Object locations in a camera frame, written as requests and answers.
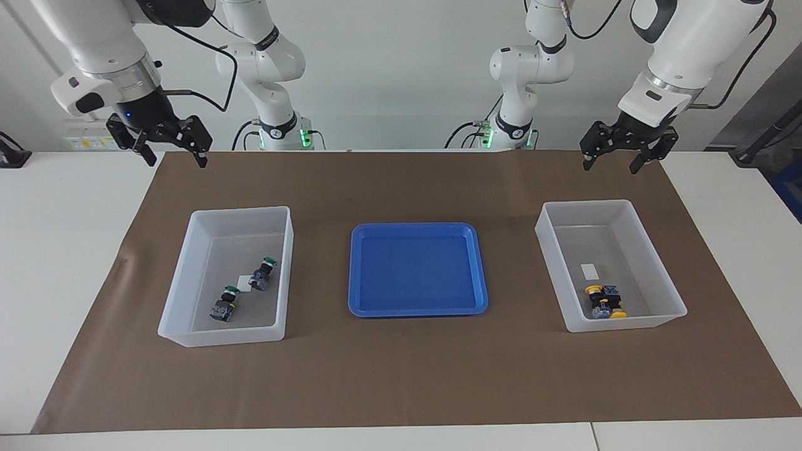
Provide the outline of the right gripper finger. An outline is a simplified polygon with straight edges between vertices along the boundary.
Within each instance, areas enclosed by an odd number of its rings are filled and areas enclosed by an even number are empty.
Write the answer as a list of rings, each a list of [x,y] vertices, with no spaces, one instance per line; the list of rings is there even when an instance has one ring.
[[[212,137],[197,115],[179,120],[178,147],[191,152],[200,168],[208,165],[207,153],[212,145]]]
[[[148,145],[146,132],[140,132],[137,137],[134,137],[118,115],[111,115],[108,118],[107,129],[119,148],[135,152],[144,159],[149,167],[155,166],[157,157]]]

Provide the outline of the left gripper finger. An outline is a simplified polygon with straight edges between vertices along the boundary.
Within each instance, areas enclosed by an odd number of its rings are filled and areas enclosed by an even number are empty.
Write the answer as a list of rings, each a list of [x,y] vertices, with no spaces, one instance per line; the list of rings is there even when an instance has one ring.
[[[590,171],[599,157],[618,149],[615,134],[618,124],[606,125],[603,122],[594,122],[585,136],[580,140],[580,149],[583,154],[584,171]]]
[[[630,173],[637,174],[648,163],[665,159],[678,139],[679,135],[676,129],[668,127],[651,145],[645,142],[639,143],[639,153],[630,164]]]

